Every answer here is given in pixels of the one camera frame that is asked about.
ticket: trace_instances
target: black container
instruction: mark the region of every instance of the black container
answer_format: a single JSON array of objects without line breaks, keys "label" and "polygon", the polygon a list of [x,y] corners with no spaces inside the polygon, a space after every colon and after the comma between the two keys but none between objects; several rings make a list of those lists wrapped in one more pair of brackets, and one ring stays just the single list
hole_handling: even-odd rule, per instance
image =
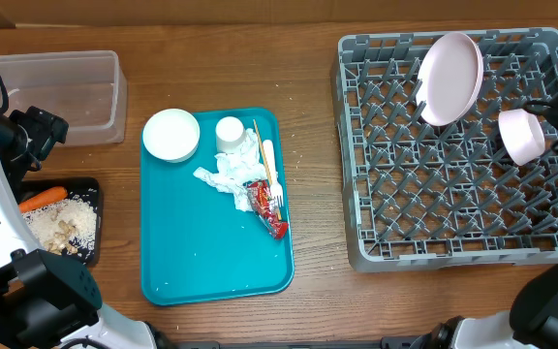
[{"label": "black container", "polygon": [[88,267],[92,267],[98,263],[100,257],[101,244],[101,223],[103,220],[103,191],[98,184],[98,180],[92,177],[73,177],[61,179],[47,180],[26,180],[20,185],[20,200],[23,202],[27,199],[42,193],[43,191],[55,186],[63,186],[68,191],[66,199],[72,199],[78,196],[84,202],[90,204],[96,212],[96,232],[94,233],[94,249],[79,248],[78,254],[68,254],[66,249],[62,252],[62,256],[74,258]]}]

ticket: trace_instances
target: gray dish rack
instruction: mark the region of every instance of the gray dish rack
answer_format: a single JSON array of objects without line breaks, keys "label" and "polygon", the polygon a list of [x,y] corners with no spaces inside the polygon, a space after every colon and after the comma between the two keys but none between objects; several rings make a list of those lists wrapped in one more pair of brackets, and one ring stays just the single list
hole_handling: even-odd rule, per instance
[{"label": "gray dish rack", "polygon": [[[355,270],[558,262],[558,155],[517,167],[500,111],[558,94],[558,31],[465,31],[483,56],[469,112],[419,119],[419,65],[445,32],[349,35],[331,70],[348,256]],[[543,121],[546,146],[558,133]]]}]

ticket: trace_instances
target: carrot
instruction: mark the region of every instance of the carrot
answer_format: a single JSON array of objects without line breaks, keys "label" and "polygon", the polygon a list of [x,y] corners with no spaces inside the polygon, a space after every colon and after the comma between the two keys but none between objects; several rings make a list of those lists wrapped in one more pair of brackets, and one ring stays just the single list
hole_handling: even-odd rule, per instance
[{"label": "carrot", "polygon": [[52,187],[44,192],[36,195],[31,199],[27,199],[18,205],[20,213],[29,212],[47,205],[55,204],[66,199],[68,191],[64,187]]}]

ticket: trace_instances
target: white bowl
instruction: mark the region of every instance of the white bowl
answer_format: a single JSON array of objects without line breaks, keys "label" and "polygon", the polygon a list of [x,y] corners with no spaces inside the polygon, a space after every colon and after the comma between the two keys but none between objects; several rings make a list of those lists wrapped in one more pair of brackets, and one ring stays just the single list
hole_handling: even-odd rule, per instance
[{"label": "white bowl", "polygon": [[450,124],[477,100],[483,81],[480,49],[464,33],[445,34],[425,54],[418,79],[423,83],[415,99],[425,102],[421,117],[433,126]]},{"label": "white bowl", "polygon": [[169,109],[155,113],[143,127],[143,145],[155,157],[178,163],[195,153],[200,124],[189,112]]},{"label": "white bowl", "polygon": [[228,154],[236,152],[247,137],[244,125],[233,116],[219,120],[214,131],[217,136],[217,151]]},{"label": "white bowl", "polygon": [[505,149],[518,166],[539,157],[546,150],[540,121],[525,110],[499,113],[499,131]]}]

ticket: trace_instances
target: clear plastic bin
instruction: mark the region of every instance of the clear plastic bin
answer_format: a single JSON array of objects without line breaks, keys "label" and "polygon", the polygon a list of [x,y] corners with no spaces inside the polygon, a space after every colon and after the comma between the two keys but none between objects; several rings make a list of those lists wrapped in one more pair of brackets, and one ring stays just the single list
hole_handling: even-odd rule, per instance
[{"label": "clear plastic bin", "polygon": [[124,140],[127,84],[115,52],[0,56],[0,74],[10,100],[6,115],[35,106],[63,117],[70,124],[66,146]]}]

